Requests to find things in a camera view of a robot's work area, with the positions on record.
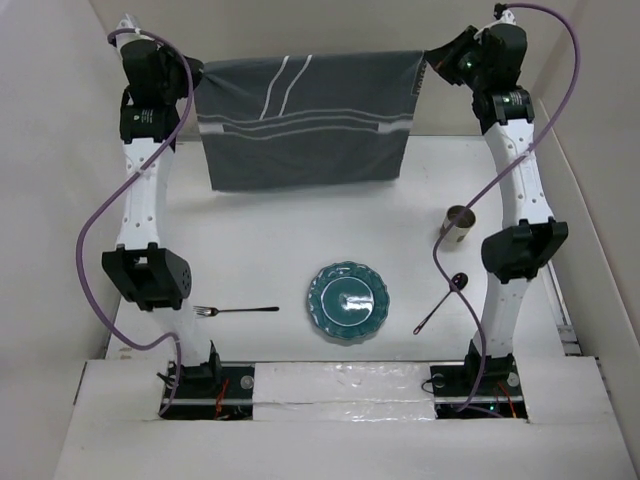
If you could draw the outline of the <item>grey striped cloth placemat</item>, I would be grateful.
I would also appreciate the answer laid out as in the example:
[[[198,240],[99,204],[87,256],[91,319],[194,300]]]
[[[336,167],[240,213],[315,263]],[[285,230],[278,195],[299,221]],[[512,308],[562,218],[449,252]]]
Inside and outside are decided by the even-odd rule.
[[[195,108],[212,189],[397,179],[423,74],[421,50],[205,64]]]

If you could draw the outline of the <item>teal ceramic plate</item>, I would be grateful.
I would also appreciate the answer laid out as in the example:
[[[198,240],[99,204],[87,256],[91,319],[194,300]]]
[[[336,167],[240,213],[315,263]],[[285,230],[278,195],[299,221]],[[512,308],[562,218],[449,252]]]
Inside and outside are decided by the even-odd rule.
[[[344,261],[325,266],[314,276],[306,306],[321,333],[354,343],[378,333],[389,314],[390,296],[378,272],[365,264]]]

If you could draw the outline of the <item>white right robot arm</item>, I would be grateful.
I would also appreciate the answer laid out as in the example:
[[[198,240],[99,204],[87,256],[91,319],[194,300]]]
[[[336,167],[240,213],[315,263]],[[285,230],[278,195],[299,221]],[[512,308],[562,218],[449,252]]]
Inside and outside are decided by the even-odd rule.
[[[535,156],[534,107],[518,83],[526,32],[506,5],[494,22],[470,26],[448,44],[425,53],[434,71],[472,92],[472,111],[492,154],[502,200],[502,228],[481,245],[487,293],[460,381],[476,394],[505,380],[513,362],[513,336],[531,281],[568,237],[547,203]]]

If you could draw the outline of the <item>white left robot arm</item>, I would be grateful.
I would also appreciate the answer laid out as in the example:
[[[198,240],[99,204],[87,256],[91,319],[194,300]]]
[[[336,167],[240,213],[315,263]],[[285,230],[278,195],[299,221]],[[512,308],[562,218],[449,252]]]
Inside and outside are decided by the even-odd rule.
[[[179,338],[181,352],[162,380],[212,396],[223,382],[219,356],[199,331],[188,302],[190,266],[165,238],[168,180],[186,121],[177,104],[193,100],[202,64],[142,32],[132,15],[121,19],[108,40],[120,54],[128,81],[119,131],[133,183],[126,190],[116,247],[103,254],[102,267],[126,301]]]

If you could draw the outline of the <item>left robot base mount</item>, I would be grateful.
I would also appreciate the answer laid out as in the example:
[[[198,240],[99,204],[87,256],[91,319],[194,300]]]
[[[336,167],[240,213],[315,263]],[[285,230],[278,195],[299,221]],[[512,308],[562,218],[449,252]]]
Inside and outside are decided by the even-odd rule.
[[[214,345],[209,361],[180,369],[172,394],[176,365],[157,373],[164,390],[159,416],[165,420],[245,421],[253,419],[254,363],[222,362]]]

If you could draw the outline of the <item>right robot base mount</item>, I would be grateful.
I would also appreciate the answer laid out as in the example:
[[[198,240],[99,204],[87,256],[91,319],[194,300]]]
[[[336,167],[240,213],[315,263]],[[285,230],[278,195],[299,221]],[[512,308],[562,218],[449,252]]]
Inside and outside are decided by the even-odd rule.
[[[485,373],[470,396],[476,377],[462,362],[429,367],[421,389],[433,397],[437,420],[528,419],[515,361],[503,372]]]

